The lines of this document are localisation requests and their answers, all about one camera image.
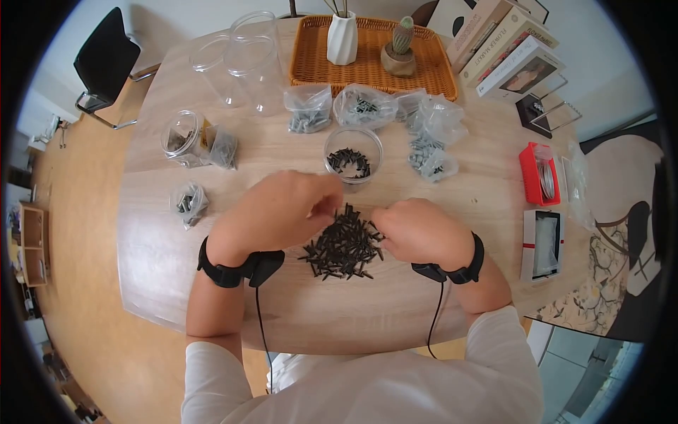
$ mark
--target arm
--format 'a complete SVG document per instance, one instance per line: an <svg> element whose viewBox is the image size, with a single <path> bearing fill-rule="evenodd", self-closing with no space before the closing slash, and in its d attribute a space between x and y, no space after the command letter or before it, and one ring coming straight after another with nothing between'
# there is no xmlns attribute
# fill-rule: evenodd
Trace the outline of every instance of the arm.
<svg viewBox="0 0 678 424"><path fill-rule="evenodd" d="M399 261L437 263L444 271L456 271L473 259L471 230L428 200L409 199L375 209L372 220L386 236L382 246ZM452 286L469 327L483 313L511 303L509 284L487 253L477 282Z"/></svg>
<svg viewBox="0 0 678 424"><path fill-rule="evenodd" d="M277 172L254 185L214 223L207 257L213 265L239 267L252 252L304 243L334 221L342 200L336 176ZM188 297L186 342L222 346L242 362L243 294L244 284L221 288L204 271L197 272Z"/></svg>

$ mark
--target orange woven tray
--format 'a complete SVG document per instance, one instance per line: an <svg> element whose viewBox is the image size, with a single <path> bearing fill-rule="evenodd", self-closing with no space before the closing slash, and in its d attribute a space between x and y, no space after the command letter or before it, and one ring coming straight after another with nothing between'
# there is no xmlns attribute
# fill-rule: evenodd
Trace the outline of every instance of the orange woven tray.
<svg viewBox="0 0 678 424"><path fill-rule="evenodd" d="M429 94L442 93L450 101L457 99L452 68L440 38L423 26L414 27L412 51L417 69L411 77L394 77L381 64L382 46L391 40L398 22L356 18L358 54L355 62L337 66L327 60L327 31L331 15L313 15L299 21L294 53L290 64L292 85L329 83L332 96L350 83L368 85L390 94L423 87Z"/></svg>

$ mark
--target black wrist strap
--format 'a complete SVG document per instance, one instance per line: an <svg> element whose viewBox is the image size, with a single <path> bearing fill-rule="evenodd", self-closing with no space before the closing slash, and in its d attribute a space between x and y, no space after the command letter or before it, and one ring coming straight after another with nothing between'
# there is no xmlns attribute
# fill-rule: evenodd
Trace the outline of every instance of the black wrist strap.
<svg viewBox="0 0 678 424"><path fill-rule="evenodd" d="M479 279L480 268L483 266L485 258L485 247L483 241L476 233L473 234L473 242L475 251L473 252L473 259L468 267L461 267L456 271L444 271L437 263L413 263L412 269L425 277L431 278L439 283L443 283L450 277L455 284L465 284L469 281L477 282Z"/></svg>
<svg viewBox="0 0 678 424"><path fill-rule="evenodd" d="M243 278L250 279L250 287L261 286L285 262L285 252L254 252L237 268L213 265L207 258L207 237L198 254L198 271L201 269L219 287L235 288Z"/></svg>

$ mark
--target jar of black screws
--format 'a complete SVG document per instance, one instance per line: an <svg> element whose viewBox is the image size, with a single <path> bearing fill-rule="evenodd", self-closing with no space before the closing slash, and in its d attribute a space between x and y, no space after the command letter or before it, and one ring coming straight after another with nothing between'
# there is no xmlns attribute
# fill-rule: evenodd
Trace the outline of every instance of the jar of black screws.
<svg viewBox="0 0 678 424"><path fill-rule="evenodd" d="M339 174L346 193L364 188L379 170L384 156L374 131L359 126L342 126L325 141L327 171Z"/></svg>

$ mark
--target chair leg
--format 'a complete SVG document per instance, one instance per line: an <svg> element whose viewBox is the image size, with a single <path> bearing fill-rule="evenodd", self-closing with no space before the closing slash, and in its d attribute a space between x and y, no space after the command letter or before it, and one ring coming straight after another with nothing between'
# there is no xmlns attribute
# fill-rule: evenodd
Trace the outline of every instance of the chair leg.
<svg viewBox="0 0 678 424"><path fill-rule="evenodd" d="M158 72L158 70L155 69L154 71L147 72L147 73L145 73L145 74L143 74L143 75L130 75L130 76L129 76L129 79L131 79L131 80L134 81L134 82L139 82L139 81L141 81L141 80L144 79L144 78L148 78L148 77L150 77L150 76L152 76L152 75L155 75L157 72Z"/></svg>
<svg viewBox="0 0 678 424"><path fill-rule="evenodd" d="M97 116L97 114L95 114L94 112L90 112L87 109L83 108L82 106L80 106L79 103L76 103L75 107L77 107L78 110L80 110L84 113L87 113L89 116L93 117L94 119L96 119L100 123L103 123L105 126L112 128L114 130L119 130L120 128L124 128L124 127L130 126L130 125L133 125L133 124L136 123L136 119L134 119L132 121L127 121L127 122L123 122L123 123L119 123L119 124L115 125L114 123L108 122L107 120L105 120L101 116Z"/></svg>

